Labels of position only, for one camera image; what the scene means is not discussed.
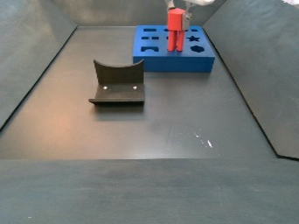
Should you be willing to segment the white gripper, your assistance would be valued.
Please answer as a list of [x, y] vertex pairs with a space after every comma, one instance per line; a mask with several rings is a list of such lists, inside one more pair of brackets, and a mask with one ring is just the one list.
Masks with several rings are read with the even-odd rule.
[[[216, 2], [216, 0], [184, 0], [186, 2], [186, 12], [184, 13], [184, 21], [182, 21], [182, 28], [185, 31], [190, 28], [190, 23], [193, 20], [193, 11], [194, 5], [210, 5]], [[174, 0], [165, 0], [167, 10], [175, 9]]]

